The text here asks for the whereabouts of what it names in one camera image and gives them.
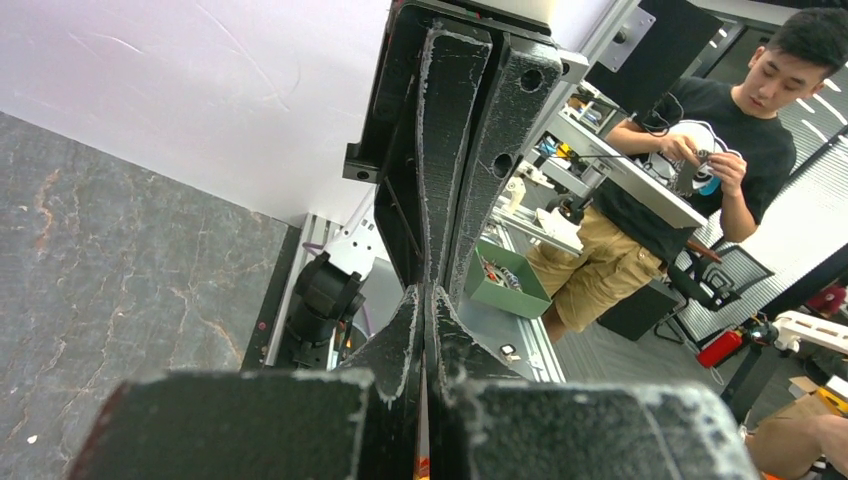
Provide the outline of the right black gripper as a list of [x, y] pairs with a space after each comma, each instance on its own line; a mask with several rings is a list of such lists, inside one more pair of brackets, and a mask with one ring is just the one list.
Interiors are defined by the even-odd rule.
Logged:
[[368, 207], [401, 287], [425, 282], [458, 304], [484, 223], [562, 62], [549, 41], [508, 33], [488, 61], [487, 32], [447, 18], [430, 26], [430, 7], [389, 4], [361, 139], [347, 146], [345, 165], [374, 184]]

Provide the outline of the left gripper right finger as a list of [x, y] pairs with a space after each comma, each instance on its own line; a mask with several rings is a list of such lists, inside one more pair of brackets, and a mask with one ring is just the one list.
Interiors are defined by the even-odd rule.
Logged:
[[436, 479], [755, 479], [736, 422], [692, 382], [556, 383], [512, 371], [423, 292]]

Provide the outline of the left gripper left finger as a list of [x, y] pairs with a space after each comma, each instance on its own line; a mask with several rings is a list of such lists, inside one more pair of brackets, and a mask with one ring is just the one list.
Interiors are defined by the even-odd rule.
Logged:
[[161, 372], [103, 404], [72, 479], [411, 479], [421, 290], [339, 367]]

